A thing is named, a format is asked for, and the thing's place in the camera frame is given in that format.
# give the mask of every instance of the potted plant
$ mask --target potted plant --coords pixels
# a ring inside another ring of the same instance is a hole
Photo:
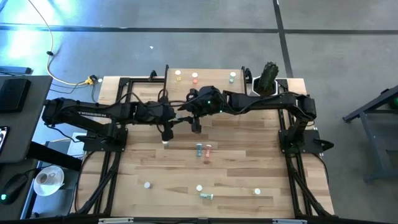
[[[268,62],[261,76],[253,78],[252,92],[259,96],[272,96],[278,94],[278,83],[275,81],[279,69],[274,62]]]

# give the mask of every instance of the desk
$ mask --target desk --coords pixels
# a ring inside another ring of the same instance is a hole
[[[214,85],[222,90],[244,92],[240,70],[179,69],[182,81],[169,69],[166,89],[170,100],[185,100],[190,88]],[[192,72],[198,83],[192,84]],[[235,82],[228,83],[230,72]],[[120,77],[104,77],[99,102],[115,101]],[[306,93],[303,79],[288,79],[289,90]],[[160,83],[135,83],[142,101],[156,100]],[[122,153],[113,200],[113,217],[217,217],[293,218],[292,199],[284,156],[280,153],[276,110],[251,111],[232,116],[217,114],[201,119],[202,133],[191,133],[189,124],[173,128],[174,139],[164,148],[155,126],[128,125],[126,150]],[[196,157],[196,143],[211,144],[210,158]],[[78,189],[79,208],[98,185],[103,152],[94,153],[83,169]],[[303,155],[309,189],[324,208],[333,213],[325,171],[313,155]],[[151,189],[144,188],[150,182]],[[203,193],[214,199],[203,200]],[[261,194],[254,196],[254,188]],[[108,191],[105,189],[101,212]]]
[[[19,162],[26,158],[37,122],[43,110],[43,102],[49,92],[50,76],[0,77],[0,88],[5,80],[26,78],[30,81],[24,108],[20,113],[0,114],[0,126],[9,126],[6,142],[0,152],[0,163]]]

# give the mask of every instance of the wooden tabletop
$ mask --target wooden tabletop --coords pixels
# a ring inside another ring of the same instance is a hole
[[[176,70],[182,73],[181,81],[177,81]],[[192,82],[193,72],[198,73],[197,84]],[[228,82],[231,72],[237,74],[233,84]],[[242,93],[242,78],[240,70],[170,69],[166,88],[169,100],[185,100],[190,88],[206,85]],[[115,101],[119,79],[104,77],[100,103]],[[290,91],[306,93],[303,79],[288,79],[288,83]],[[155,101],[161,88],[160,83],[136,83],[133,91],[142,101]],[[277,137],[277,111],[239,116],[222,113],[202,118],[201,124],[201,134],[192,133],[189,124],[176,125],[167,148],[155,126],[127,126],[129,136],[119,166],[112,216],[293,218],[286,163]],[[197,143],[212,145],[210,158],[205,158],[205,153],[196,157]],[[78,189],[79,208],[98,185],[103,156],[96,152],[85,164]],[[303,155],[303,164],[308,188],[333,213],[323,164],[308,154]],[[152,188],[145,189],[145,182]],[[197,185],[203,186],[202,193],[213,194],[213,200],[200,198]],[[260,195],[253,194],[256,188]],[[298,194],[304,212],[300,190]]]

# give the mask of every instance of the white pot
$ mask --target white pot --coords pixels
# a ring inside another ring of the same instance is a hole
[[[253,81],[251,83],[251,92],[256,94],[257,96],[260,96],[260,94],[256,93],[256,91],[254,91],[254,81],[259,78],[260,77],[253,78]],[[276,80],[274,80],[274,85],[275,85],[275,92],[273,92],[270,96],[278,95],[278,82]]]

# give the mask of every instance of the green object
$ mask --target green object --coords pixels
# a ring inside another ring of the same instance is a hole
[[[254,91],[260,96],[269,96],[274,92],[274,81],[278,75],[279,69],[274,62],[267,62],[264,67],[260,79],[255,83]]]
[[[212,200],[213,199],[213,194],[200,194],[199,195],[199,197],[200,198],[203,198],[203,199],[208,199],[208,200]]]

